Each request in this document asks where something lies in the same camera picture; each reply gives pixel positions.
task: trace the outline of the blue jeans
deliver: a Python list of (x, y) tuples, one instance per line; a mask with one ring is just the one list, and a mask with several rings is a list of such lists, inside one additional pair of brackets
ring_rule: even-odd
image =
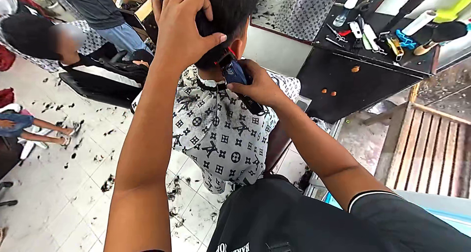
[(0, 136), (20, 137), (20, 135), (23, 133), (23, 129), (32, 125), (34, 117), (20, 114), (0, 113), (0, 120), (9, 120), (15, 123), (15, 126), (11, 128), (0, 127)]
[(147, 50), (152, 54), (152, 51), (142, 41), (138, 33), (127, 23), (109, 29), (96, 29), (96, 32), (113, 43), (119, 51), (126, 50), (128, 52), (127, 57), (140, 49)]

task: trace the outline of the gray shirt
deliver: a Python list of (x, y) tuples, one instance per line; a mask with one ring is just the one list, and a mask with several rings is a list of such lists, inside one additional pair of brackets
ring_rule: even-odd
[(67, 0), (83, 15), (91, 28), (109, 29), (120, 26), (124, 18), (113, 0)]

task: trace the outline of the wooden bench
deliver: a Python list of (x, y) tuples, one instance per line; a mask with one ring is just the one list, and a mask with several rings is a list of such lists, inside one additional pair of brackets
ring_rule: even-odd
[(470, 198), (471, 122), (413, 102), (364, 121), (388, 121), (374, 176), (391, 189)]

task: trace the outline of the paper roll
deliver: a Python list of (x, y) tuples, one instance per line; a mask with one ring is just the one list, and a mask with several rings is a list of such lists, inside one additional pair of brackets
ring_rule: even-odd
[(415, 32), (419, 29), (427, 25), (430, 21), (432, 21), (437, 16), (437, 13), (433, 10), (427, 10), (423, 12), (418, 18), (416, 18), (412, 23), (406, 26), (402, 32), (406, 36), (412, 36)]

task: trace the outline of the black t-shirt sleeve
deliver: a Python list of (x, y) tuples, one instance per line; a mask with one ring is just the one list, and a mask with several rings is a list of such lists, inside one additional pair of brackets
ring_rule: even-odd
[(471, 238), (402, 197), (381, 191), (355, 196), (348, 211), (415, 252), (469, 251)]

